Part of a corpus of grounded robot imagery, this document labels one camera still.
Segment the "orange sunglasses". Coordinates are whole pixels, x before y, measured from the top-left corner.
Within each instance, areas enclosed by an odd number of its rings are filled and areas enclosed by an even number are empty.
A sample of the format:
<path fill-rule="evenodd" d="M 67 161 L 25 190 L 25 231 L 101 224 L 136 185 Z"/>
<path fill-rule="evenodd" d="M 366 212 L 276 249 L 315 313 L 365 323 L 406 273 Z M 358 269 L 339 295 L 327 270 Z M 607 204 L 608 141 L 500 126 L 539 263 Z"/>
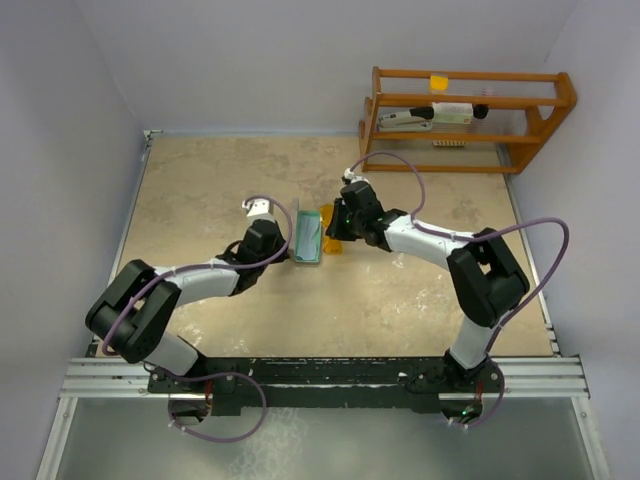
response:
<path fill-rule="evenodd" d="M 321 224 L 323 229 L 322 250 L 327 255 L 337 255 L 343 252 L 342 243 L 328 236 L 328 227 L 331 223 L 334 207 L 332 204 L 324 204 L 320 207 Z"/>

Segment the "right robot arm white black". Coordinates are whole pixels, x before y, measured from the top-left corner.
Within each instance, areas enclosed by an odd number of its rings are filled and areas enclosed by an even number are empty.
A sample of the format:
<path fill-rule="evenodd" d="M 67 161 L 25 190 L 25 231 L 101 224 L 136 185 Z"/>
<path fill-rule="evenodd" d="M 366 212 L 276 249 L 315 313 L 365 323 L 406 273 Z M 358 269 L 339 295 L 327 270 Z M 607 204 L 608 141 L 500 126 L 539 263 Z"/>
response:
<path fill-rule="evenodd" d="M 403 210 L 383 208 L 371 184 L 347 180 L 334 200 L 328 235 L 362 240 L 371 247 L 425 260 L 451 278 L 463 321 L 444 355 L 446 383 L 467 391 L 480 379 L 499 322 L 515 311 L 530 284 L 501 237 L 481 240 L 417 221 Z"/>

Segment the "grey-brown glasses case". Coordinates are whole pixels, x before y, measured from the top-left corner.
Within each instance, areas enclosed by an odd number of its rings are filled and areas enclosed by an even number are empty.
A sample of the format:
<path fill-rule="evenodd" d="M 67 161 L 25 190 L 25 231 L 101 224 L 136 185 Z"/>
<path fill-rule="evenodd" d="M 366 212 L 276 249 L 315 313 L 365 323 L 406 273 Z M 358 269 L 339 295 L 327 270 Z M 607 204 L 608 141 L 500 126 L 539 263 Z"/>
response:
<path fill-rule="evenodd" d="M 322 223 L 318 210 L 303 210 L 298 198 L 291 204 L 294 232 L 289 247 L 295 263 L 318 265 L 321 258 Z"/>

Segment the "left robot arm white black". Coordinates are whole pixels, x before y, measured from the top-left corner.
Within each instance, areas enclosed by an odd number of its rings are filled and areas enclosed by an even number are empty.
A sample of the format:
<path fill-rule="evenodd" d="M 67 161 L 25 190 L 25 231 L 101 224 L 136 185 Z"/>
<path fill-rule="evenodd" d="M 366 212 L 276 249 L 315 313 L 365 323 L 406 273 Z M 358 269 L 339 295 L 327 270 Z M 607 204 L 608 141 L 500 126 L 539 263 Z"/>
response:
<path fill-rule="evenodd" d="M 103 345 L 131 364 L 145 362 L 169 371 L 184 392 L 202 387 L 204 356 L 167 331 L 174 310 L 252 288 L 271 263 L 288 258 L 286 241 L 274 220 L 258 219 L 242 239 L 204 264 L 176 269 L 128 262 L 89 309 L 86 327 Z"/>

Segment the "light blue cleaning cloth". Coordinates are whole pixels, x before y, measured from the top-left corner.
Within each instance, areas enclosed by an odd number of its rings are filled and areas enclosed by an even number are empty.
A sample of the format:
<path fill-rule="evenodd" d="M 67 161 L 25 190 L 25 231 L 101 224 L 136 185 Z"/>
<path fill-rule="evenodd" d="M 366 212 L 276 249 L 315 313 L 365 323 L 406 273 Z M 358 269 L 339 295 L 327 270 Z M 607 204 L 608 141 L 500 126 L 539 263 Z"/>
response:
<path fill-rule="evenodd" d="M 307 223 L 301 231 L 298 244 L 298 255 L 303 261 L 312 261 L 317 256 L 318 225 Z"/>

